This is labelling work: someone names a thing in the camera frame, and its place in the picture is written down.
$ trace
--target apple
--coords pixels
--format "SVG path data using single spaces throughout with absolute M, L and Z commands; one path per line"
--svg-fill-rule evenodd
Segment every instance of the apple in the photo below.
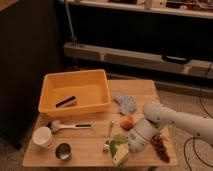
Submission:
M 121 128 L 125 130 L 130 130 L 134 126 L 134 120 L 133 117 L 130 115 L 122 116 L 121 117 Z

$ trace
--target plastic tub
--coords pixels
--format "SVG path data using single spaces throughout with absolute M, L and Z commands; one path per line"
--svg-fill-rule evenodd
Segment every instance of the plastic tub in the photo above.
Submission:
M 77 104 L 56 108 L 56 104 L 75 96 Z M 110 94 L 104 70 L 84 70 L 45 75 L 39 112 L 50 117 L 103 112 L 110 104 Z

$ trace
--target small metal cup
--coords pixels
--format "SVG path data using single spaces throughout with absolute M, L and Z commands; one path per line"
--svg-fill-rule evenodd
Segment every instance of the small metal cup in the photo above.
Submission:
M 62 161 L 70 160 L 72 158 L 71 146 L 67 143 L 59 144 L 56 147 L 55 155 Z

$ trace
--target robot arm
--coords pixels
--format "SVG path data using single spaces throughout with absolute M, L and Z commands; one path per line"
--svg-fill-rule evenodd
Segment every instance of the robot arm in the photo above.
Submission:
M 211 118 L 176 112 L 158 102 L 146 103 L 143 113 L 145 118 L 141 118 L 128 134 L 129 148 L 132 152 L 142 151 L 151 138 L 170 123 L 213 146 Z

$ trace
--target black cabinet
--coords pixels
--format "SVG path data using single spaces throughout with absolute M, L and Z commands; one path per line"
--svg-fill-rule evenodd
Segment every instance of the black cabinet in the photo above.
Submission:
M 62 70 L 52 0 L 21 0 L 0 12 L 0 136 L 18 142 L 37 116 L 43 76 Z

